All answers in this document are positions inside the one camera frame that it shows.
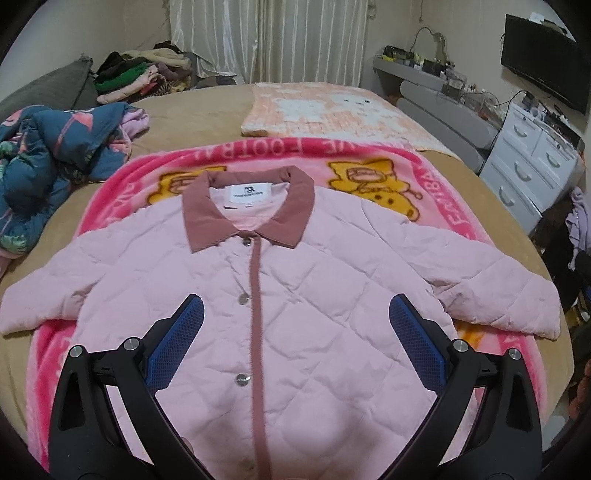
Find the clothing label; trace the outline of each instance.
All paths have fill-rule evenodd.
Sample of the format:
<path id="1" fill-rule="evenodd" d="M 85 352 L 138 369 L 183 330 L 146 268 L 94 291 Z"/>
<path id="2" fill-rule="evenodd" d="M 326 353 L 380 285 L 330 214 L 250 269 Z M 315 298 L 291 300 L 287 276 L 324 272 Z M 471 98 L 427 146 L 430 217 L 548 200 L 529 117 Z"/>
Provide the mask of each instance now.
<path id="1" fill-rule="evenodd" d="M 226 187 L 226 207 L 234 205 L 252 206 L 266 200 L 271 194 L 270 183 L 243 183 Z"/>

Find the striped curtain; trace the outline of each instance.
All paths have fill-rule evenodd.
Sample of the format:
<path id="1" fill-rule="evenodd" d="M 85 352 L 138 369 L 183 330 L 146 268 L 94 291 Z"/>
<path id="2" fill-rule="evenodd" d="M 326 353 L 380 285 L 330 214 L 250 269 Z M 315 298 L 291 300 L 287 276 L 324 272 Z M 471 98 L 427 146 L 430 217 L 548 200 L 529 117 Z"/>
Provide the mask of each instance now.
<path id="1" fill-rule="evenodd" d="M 369 0 L 170 0 L 173 42 L 199 75 L 358 86 Z"/>

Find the blue gripper pad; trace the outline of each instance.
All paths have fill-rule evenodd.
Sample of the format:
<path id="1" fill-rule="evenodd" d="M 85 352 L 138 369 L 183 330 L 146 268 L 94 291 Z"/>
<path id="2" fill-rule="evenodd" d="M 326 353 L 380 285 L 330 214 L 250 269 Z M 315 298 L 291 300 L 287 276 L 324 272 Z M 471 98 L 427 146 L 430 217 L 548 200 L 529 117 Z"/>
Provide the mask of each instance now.
<path id="1" fill-rule="evenodd" d="M 390 324 L 427 390 L 440 395 L 445 389 L 446 360 L 423 328 L 425 322 L 405 295 L 390 301 Z"/>
<path id="2" fill-rule="evenodd" d="M 147 361 L 146 386 L 152 393 L 170 385 L 203 325 L 204 315 L 205 307 L 201 297 L 191 295 L 172 316 L 173 320 L 176 317 L 174 323 Z"/>

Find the drawer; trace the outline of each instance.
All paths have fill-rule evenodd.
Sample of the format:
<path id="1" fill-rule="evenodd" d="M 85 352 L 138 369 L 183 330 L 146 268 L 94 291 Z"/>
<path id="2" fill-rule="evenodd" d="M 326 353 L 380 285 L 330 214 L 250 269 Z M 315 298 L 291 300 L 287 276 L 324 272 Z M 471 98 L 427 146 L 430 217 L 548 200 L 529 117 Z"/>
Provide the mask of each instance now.
<path id="1" fill-rule="evenodd" d="M 568 183 L 571 173 L 577 166 L 577 159 L 566 153 L 562 145 L 549 136 L 542 133 L 532 162 L 543 169 L 560 186 Z"/>
<path id="2" fill-rule="evenodd" d="M 525 115 L 515 109 L 509 109 L 505 125 L 501 131 L 501 138 L 529 157 L 534 152 L 535 145 L 540 139 L 542 129 Z"/>
<path id="3" fill-rule="evenodd" d="M 540 212 L 550 208 L 562 191 L 543 166 L 533 162 L 531 157 L 523 157 L 504 140 L 497 142 L 488 161 L 505 165 L 515 187 L 524 192 Z"/>
<path id="4" fill-rule="evenodd" d="M 486 162 L 481 179 L 529 235 L 542 218 L 535 205 L 511 183 L 504 163 Z"/>

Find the brown corduroy collar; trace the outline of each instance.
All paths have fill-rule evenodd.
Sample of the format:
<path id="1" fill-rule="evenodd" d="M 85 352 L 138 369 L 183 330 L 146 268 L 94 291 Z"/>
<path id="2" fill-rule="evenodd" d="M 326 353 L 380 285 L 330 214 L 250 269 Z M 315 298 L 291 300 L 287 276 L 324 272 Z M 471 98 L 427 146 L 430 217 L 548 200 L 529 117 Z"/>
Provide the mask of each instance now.
<path id="1" fill-rule="evenodd" d="M 218 245 L 241 234 L 222 215 L 209 196 L 209 188 L 243 183 L 289 183 L 283 205 L 255 232 L 271 243 L 295 248 L 300 242 L 314 207 L 314 181 L 297 167 L 267 171 L 204 171 L 183 192 L 183 218 L 193 253 Z"/>

